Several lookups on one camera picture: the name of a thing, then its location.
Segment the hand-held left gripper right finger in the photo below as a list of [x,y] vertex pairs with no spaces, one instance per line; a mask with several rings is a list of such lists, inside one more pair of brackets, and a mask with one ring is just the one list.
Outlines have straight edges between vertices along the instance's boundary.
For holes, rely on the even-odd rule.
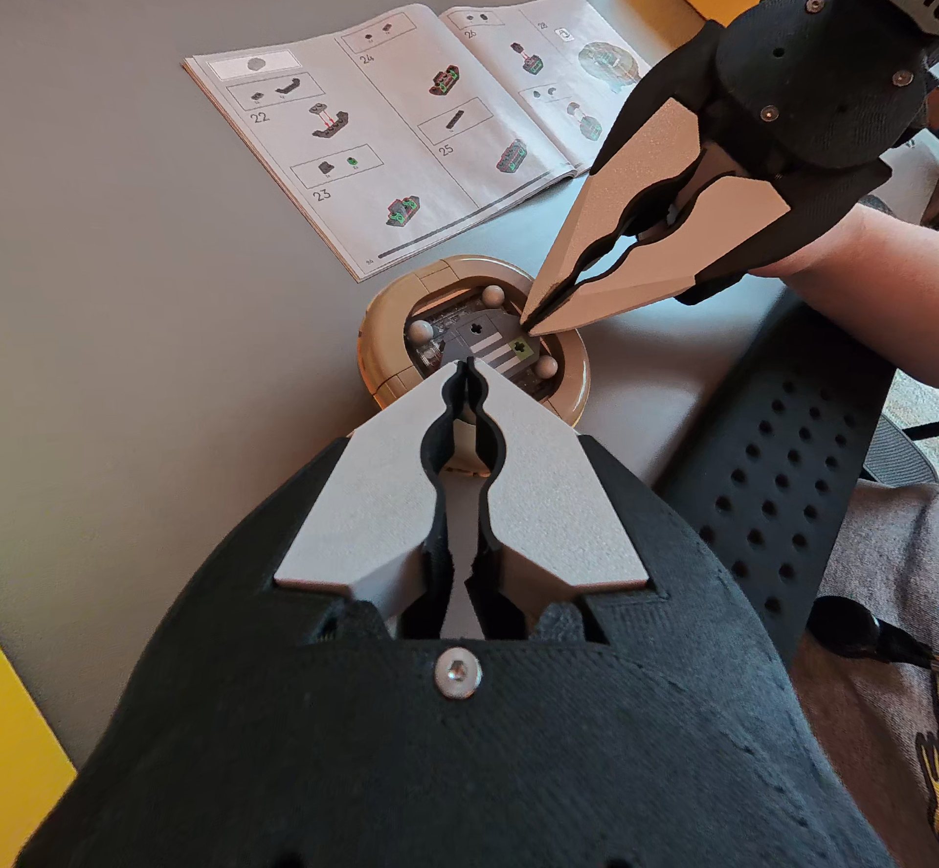
[[551,604],[645,587],[578,433],[479,359],[468,361],[468,399],[489,470],[468,580],[481,627],[532,627]]

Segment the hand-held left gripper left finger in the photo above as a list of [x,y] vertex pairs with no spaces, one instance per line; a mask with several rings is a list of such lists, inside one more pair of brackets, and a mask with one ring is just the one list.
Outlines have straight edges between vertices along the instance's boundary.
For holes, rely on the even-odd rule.
[[444,619],[453,564],[440,472],[466,378],[452,362],[351,434],[277,584],[368,601],[383,619]]

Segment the person's right forearm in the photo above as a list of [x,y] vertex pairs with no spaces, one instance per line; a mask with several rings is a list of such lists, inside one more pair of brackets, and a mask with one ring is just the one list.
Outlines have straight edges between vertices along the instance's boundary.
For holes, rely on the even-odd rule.
[[751,275],[808,305],[912,378],[938,386],[938,233],[857,204],[819,239]]

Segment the grey desk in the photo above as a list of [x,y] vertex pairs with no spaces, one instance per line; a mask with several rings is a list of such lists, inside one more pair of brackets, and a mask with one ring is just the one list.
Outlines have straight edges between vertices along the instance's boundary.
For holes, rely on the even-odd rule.
[[[181,61],[524,1],[2,0],[2,645],[76,766],[194,570],[375,411],[372,298],[458,253],[535,273],[581,186],[358,284]],[[649,63],[701,25],[589,1]]]

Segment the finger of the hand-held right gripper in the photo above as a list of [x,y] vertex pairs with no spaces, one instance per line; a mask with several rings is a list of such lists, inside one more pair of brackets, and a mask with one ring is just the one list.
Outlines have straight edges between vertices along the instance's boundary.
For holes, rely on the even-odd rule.
[[586,325],[623,311],[625,301],[603,308],[600,282],[573,288],[581,256],[594,243],[609,252],[622,233],[627,207],[648,188],[694,169],[700,155],[698,118],[676,99],[667,100],[612,158],[584,181],[581,192],[534,279],[523,325]]
[[789,211],[767,181],[719,177],[670,234],[632,245],[616,266],[578,284],[545,319],[523,323],[537,335],[556,333],[683,293],[698,273]]

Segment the person's grey printed shirt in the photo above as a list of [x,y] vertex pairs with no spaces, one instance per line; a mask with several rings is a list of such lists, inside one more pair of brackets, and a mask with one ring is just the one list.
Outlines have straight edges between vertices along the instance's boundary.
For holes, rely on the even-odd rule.
[[[937,648],[935,484],[860,481],[822,595],[850,598]],[[900,866],[937,866],[937,673],[839,658],[805,635],[792,684],[812,731]]]

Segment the tan round brick pot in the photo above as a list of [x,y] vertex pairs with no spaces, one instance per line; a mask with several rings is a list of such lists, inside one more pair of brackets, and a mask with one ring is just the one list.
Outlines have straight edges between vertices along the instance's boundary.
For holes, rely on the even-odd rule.
[[[440,364],[447,329],[472,311],[503,307],[521,321],[532,277],[482,255],[456,255],[401,276],[373,299],[358,333],[358,367],[385,408]],[[541,355],[512,381],[570,425],[579,422],[591,385],[588,355],[577,332],[535,336]]]

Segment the open instruction booklet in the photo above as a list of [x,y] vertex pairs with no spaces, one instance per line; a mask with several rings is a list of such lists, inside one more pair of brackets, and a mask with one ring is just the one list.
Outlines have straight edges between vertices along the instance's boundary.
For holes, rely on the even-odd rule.
[[650,69],[586,0],[410,4],[183,66],[359,282],[589,170]]

